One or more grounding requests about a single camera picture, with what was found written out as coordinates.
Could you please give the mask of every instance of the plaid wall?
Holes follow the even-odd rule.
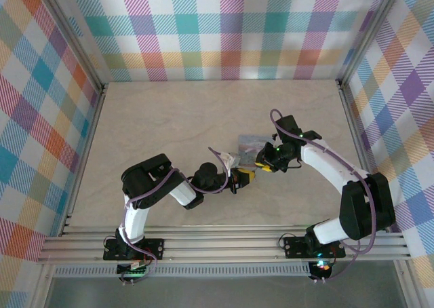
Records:
[[[396,1],[349,96],[434,307],[434,0]]]
[[[97,93],[41,0],[0,0],[0,307],[23,307]]]
[[[59,2],[109,79],[166,81],[335,79],[380,0]]]

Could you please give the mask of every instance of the yellow object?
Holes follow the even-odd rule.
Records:
[[[249,174],[249,182],[252,182],[255,178],[255,172],[247,169],[241,169],[238,168],[238,171],[242,172],[243,174]]]

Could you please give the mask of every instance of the aluminum rail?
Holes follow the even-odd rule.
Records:
[[[104,261],[102,244],[116,227],[65,227],[62,237],[49,237],[39,256],[39,263],[86,264],[114,263]],[[147,227],[148,238],[163,238],[164,255],[159,264],[172,263],[281,263],[289,261],[316,261],[315,258],[286,259],[277,240],[284,233],[305,234],[304,226],[191,226]],[[369,238],[361,240],[361,248]],[[348,261],[353,253],[347,250]],[[359,256],[359,261],[393,261],[410,259],[410,253],[401,233],[377,233],[372,250]]]

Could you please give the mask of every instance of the colorful plaid pattern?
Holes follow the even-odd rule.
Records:
[[[0,0],[0,307],[30,298],[97,96],[41,0]]]
[[[75,2],[112,80],[170,81],[334,79],[380,0]]]
[[[434,0],[397,0],[351,80],[371,166],[434,306]]]

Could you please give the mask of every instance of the vent grille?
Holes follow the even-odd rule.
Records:
[[[157,266],[152,276],[247,277],[309,275],[308,263],[170,264]],[[118,277],[116,265],[58,265],[54,277]]]

